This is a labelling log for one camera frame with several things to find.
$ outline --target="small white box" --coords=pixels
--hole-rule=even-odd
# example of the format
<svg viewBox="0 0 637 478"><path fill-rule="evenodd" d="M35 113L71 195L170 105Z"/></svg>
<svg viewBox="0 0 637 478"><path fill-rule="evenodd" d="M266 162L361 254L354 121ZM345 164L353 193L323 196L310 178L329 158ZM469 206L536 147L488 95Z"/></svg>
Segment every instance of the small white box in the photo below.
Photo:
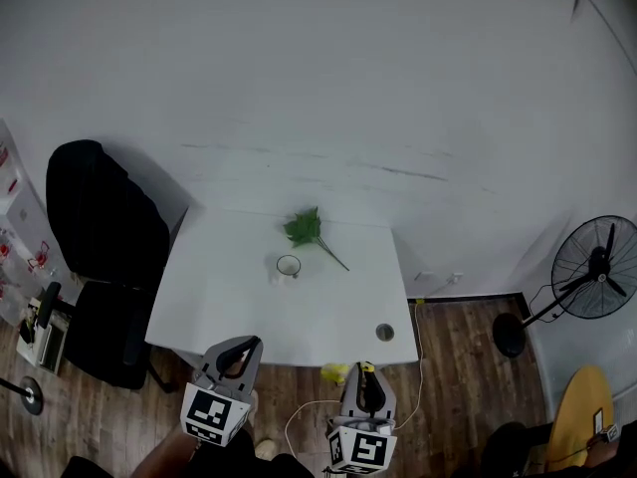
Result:
<svg viewBox="0 0 637 478"><path fill-rule="evenodd" d="M32 299L29 308L35 312L40 308L40 302ZM22 337L18 338L16 351L36 368L41 368L57 375L68 329L69 323L54 312L51 314L49 323L45 328L41 328L36 324L32 343L27 344L22 340Z"/></svg>
<svg viewBox="0 0 637 478"><path fill-rule="evenodd" d="M248 419L250 404L190 382L181 404L181 428L197 439L227 446Z"/></svg>
<svg viewBox="0 0 637 478"><path fill-rule="evenodd" d="M367 475L389 467L397 438L340 426L327 440L332 471Z"/></svg>

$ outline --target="fan base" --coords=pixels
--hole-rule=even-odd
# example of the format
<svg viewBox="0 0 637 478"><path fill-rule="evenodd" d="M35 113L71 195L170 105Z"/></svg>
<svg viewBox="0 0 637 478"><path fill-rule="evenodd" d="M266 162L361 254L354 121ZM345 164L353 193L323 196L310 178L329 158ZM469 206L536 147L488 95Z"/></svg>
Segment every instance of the fan base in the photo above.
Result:
<svg viewBox="0 0 637 478"><path fill-rule="evenodd" d="M30 396L22 396L22 405L29 411L30 414L37 416L42 412L44 407L44 396L42 395L42 389L36 383L32 377L25 376L20 381L20 387L26 389L31 393Z"/></svg>
<svg viewBox="0 0 637 478"><path fill-rule="evenodd" d="M494 320L494 342L507 358L518 357L527 345L527 334L514 314L499 314Z"/></svg>

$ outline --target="white table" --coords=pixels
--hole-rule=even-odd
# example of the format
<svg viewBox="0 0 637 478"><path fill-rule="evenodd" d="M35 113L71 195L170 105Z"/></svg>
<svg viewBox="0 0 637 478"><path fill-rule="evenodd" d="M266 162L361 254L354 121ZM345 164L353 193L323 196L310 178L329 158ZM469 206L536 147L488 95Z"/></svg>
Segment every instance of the white table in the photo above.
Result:
<svg viewBox="0 0 637 478"><path fill-rule="evenodd" d="M292 249L289 218L205 209L188 214L157 293L146 341L203 355L232 337L263 340L262 362L322 366L418 360L391 230L324 221L319 246ZM297 256L297 280L274 284L276 262ZM376 336L389 324L390 342Z"/></svg>

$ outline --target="person's hand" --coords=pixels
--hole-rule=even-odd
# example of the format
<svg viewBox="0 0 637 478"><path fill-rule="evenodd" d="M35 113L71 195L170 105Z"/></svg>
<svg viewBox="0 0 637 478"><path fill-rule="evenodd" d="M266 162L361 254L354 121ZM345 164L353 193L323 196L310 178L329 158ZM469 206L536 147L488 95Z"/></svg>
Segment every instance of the person's hand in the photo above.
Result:
<svg viewBox="0 0 637 478"><path fill-rule="evenodd" d="M588 441L588 447L588 457L586 457L584 467L597 467L617 454L619 441L606 444L600 437L595 436Z"/></svg>

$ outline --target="metal pole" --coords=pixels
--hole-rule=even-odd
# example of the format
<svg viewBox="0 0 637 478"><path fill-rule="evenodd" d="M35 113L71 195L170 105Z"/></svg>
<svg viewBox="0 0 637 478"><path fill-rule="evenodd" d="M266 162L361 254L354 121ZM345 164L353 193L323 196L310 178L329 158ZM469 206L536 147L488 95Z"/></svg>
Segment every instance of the metal pole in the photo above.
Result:
<svg viewBox="0 0 637 478"><path fill-rule="evenodd" d="M548 305L546 308L544 308L541 312L539 312L537 315L534 315L533 317L531 317L528 321L526 321L525 323L522 324L521 330L523 330L526 326L530 326L532 323L534 323L537 319L539 319L540 317L543 317L544 315L546 315L548 312L550 312L553 308L555 308L557 305L559 305L562 301L564 301L568 296L570 296L573 292L575 292L577 289L579 289L580 286L575 287L574 289L570 289L569 291L566 291L564 294L562 294L561 296L559 296L555 301L553 301L550 305Z"/></svg>
<svg viewBox="0 0 637 478"><path fill-rule="evenodd" d="M27 397L31 396L31 393L27 391L26 389L22 389L21 387L18 387L15 384L12 384L11 382L3 379L2 377L0 377L0 386L4 386L7 389L11 389L13 392L21 394L22 396L27 396Z"/></svg>

